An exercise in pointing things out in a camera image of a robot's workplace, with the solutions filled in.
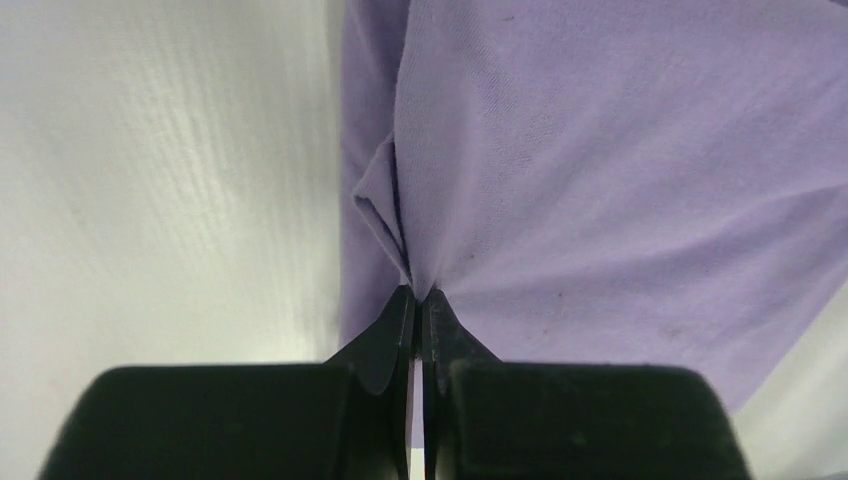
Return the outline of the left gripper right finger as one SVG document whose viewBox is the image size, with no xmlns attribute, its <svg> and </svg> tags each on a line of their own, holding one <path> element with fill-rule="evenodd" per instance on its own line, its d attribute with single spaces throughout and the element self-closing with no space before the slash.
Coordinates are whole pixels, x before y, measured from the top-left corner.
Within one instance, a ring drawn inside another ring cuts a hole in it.
<svg viewBox="0 0 848 480">
<path fill-rule="evenodd" d="M 726 412 L 677 367 L 514 363 L 421 305 L 429 479 L 746 479 Z"/>
</svg>

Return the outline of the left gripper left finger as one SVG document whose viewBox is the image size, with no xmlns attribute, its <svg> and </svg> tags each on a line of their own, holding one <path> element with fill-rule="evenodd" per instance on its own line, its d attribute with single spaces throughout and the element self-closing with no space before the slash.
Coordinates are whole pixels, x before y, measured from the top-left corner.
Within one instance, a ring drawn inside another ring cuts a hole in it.
<svg viewBox="0 0 848 480">
<path fill-rule="evenodd" d="M 322 363 L 128 366 L 67 417 L 44 479 L 405 479 L 415 299 Z"/>
</svg>

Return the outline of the purple t shirt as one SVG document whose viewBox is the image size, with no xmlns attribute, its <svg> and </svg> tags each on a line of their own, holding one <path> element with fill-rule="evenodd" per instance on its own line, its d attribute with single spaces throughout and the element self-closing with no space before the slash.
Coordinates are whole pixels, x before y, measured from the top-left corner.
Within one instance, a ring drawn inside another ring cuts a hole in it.
<svg viewBox="0 0 848 480">
<path fill-rule="evenodd" d="M 340 329 L 443 291 L 505 360 L 741 407 L 847 279 L 833 1 L 349 1 Z"/>
</svg>

